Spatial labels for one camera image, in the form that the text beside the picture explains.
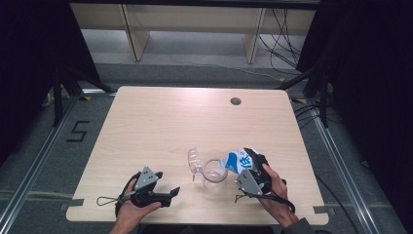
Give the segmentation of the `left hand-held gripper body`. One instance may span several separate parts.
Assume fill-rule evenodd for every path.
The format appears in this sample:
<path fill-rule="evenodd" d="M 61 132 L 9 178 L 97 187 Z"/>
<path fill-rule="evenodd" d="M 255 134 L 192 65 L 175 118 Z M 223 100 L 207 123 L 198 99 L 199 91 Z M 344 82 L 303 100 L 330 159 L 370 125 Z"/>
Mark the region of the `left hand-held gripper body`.
<path fill-rule="evenodd" d="M 160 202 L 161 207 L 169 207 L 172 197 L 169 193 L 156 193 L 154 188 L 157 184 L 157 177 L 149 167 L 144 167 L 137 174 L 137 179 L 131 190 L 131 202 L 140 208 L 155 202 Z"/>

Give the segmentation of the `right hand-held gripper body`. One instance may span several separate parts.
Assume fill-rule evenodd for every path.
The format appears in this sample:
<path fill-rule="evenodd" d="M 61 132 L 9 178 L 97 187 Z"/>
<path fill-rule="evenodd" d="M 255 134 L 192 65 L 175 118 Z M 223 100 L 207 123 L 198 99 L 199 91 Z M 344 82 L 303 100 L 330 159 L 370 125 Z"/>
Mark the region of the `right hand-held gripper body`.
<path fill-rule="evenodd" d="M 272 191 L 272 179 L 262 167 L 268 161 L 264 155 L 253 156 L 254 169 L 243 170 L 236 179 L 242 193 L 249 197 L 264 197 Z"/>

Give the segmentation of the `white and blue milk pouch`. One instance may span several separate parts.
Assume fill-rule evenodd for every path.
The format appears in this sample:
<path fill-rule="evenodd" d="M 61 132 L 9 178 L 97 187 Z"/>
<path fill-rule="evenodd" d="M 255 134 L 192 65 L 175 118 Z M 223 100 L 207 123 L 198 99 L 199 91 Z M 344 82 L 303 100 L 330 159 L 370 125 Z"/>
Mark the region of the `white and blue milk pouch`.
<path fill-rule="evenodd" d="M 257 163 L 254 163 L 243 149 L 231 151 L 219 160 L 221 167 L 224 167 L 237 175 L 243 170 L 255 170 L 257 168 Z"/>

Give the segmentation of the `clear plastic cup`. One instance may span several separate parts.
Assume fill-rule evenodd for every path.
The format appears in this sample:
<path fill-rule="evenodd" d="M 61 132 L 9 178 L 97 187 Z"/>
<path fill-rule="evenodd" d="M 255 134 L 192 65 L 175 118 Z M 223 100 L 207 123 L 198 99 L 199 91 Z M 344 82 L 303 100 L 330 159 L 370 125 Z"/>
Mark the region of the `clear plastic cup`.
<path fill-rule="evenodd" d="M 226 185 L 228 170 L 220 166 L 219 159 L 209 159 L 203 165 L 203 186 L 206 190 L 217 192 Z"/>

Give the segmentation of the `person's right hand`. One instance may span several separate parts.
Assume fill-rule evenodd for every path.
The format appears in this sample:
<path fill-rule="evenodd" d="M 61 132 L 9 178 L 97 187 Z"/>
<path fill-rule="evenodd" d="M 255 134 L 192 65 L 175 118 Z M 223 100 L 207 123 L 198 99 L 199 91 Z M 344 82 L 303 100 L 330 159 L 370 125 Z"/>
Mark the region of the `person's right hand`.
<path fill-rule="evenodd" d="M 259 202 L 264 209 L 280 224 L 282 227 L 288 226 L 289 220 L 289 206 L 279 202 L 280 198 L 287 198 L 287 188 L 282 182 L 280 176 L 271 169 L 270 166 L 263 164 L 263 169 L 271 178 L 270 199 L 260 199 Z"/>

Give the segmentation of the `person's left hand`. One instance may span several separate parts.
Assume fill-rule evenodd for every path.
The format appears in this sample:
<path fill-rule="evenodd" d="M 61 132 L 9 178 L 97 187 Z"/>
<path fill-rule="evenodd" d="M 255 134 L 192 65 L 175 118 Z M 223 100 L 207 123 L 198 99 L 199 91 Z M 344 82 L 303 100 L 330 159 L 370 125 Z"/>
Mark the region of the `person's left hand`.
<path fill-rule="evenodd" d="M 161 207 L 160 202 L 152 203 L 143 208 L 135 206 L 131 202 L 131 196 L 129 194 L 123 199 L 123 204 L 118 211 L 116 223 L 124 223 L 126 225 L 139 224 L 147 215 L 155 212 Z"/>

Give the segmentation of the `black metal stand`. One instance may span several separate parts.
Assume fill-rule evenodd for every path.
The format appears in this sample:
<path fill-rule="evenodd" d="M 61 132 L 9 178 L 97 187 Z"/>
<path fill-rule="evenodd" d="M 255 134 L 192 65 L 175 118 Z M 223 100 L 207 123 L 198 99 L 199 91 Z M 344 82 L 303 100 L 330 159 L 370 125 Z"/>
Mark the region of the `black metal stand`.
<path fill-rule="evenodd" d="M 319 95 L 319 114 L 320 120 L 323 125 L 327 128 L 327 96 L 328 96 L 328 80 L 323 71 L 322 67 L 317 65 L 306 70 L 302 74 L 296 76 L 290 81 L 282 83 L 278 86 L 278 90 L 284 90 L 293 87 L 301 81 L 307 80 L 307 84 L 303 90 L 303 94 L 306 98 L 314 98 L 316 95 Z"/>
<path fill-rule="evenodd" d="M 103 90 L 105 93 L 114 94 L 116 89 L 111 88 L 100 81 L 98 76 L 90 76 L 79 69 L 68 65 L 58 66 L 53 75 L 53 93 L 54 93 L 54 108 L 55 108 L 55 120 L 54 127 L 63 118 L 63 103 L 61 87 L 69 93 L 71 97 L 79 96 L 83 91 L 78 83 L 79 80 L 86 81 L 87 83 Z"/>

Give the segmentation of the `black curtain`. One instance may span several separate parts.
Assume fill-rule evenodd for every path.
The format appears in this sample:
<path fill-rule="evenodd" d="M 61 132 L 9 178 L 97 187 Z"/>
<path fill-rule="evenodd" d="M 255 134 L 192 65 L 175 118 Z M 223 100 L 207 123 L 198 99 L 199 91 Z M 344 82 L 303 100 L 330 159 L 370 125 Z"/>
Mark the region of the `black curtain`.
<path fill-rule="evenodd" d="M 55 79 L 100 80 L 68 0 L 0 0 L 0 166 Z"/>
<path fill-rule="evenodd" d="M 333 98 L 407 234 L 413 234 L 413 0 L 319 0 L 298 68 L 325 62 Z"/>

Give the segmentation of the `light wooden shelf unit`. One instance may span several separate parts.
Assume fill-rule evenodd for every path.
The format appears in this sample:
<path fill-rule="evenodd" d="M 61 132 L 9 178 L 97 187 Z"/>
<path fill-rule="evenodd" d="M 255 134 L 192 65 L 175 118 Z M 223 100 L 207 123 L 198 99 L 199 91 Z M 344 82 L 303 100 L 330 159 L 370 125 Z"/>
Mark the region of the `light wooden shelf unit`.
<path fill-rule="evenodd" d="M 123 30 L 132 59 L 140 61 L 152 31 L 238 33 L 246 61 L 254 63 L 259 36 L 308 34 L 314 10 L 73 3 L 82 29 Z"/>

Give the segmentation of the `aluminium floor rail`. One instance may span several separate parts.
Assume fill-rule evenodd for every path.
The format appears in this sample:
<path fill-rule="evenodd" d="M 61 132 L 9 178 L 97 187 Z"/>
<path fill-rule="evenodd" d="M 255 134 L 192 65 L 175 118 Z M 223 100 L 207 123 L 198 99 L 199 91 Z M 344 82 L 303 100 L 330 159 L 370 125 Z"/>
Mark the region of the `aluminium floor rail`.
<path fill-rule="evenodd" d="M 357 214 L 358 220 L 365 232 L 365 234 L 380 234 L 379 228 L 372 216 L 372 213 L 364 198 L 362 197 L 356 182 L 352 178 L 352 175 L 342 158 L 342 155 L 330 133 L 330 131 L 324 126 L 320 119 L 318 110 L 312 110 L 311 115 L 315 118 L 315 125 L 319 131 L 319 134 L 324 142 L 324 145 L 329 153 L 332 163 L 340 177 L 343 186 L 349 196 L 349 199 L 353 205 L 353 208 Z"/>
<path fill-rule="evenodd" d="M 12 227 L 19 211 L 31 190 L 34 182 L 37 180 L 49 156 L 51 155 L 57 139 L 61 135 L 62 129 L 65 127 L 67 118 L 76 105 L 79 96 L 72 96 L 68 99 L 66 106 L 63 108 L 63 114 L 60 120 L 52 127 L 40 151 L 37 153 L 33 163 L 30 165 L 28 171 L 25 173 L 19 187 L 13 192 L 11 199 L 7 206 L 0 214 L 0 234 L 8 234 Z"/>

